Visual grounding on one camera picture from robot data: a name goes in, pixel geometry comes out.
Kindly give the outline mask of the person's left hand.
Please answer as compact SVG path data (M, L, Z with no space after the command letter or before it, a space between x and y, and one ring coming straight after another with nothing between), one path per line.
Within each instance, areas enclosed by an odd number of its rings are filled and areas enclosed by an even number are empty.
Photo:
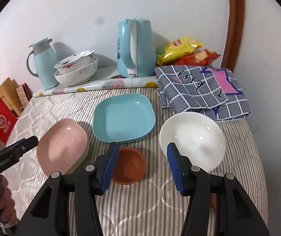
M2 188L2 195L0 196L1 219L9 225L15 225L17 222L15 201L11 197L8 180L3 175L0 175L0 186Z

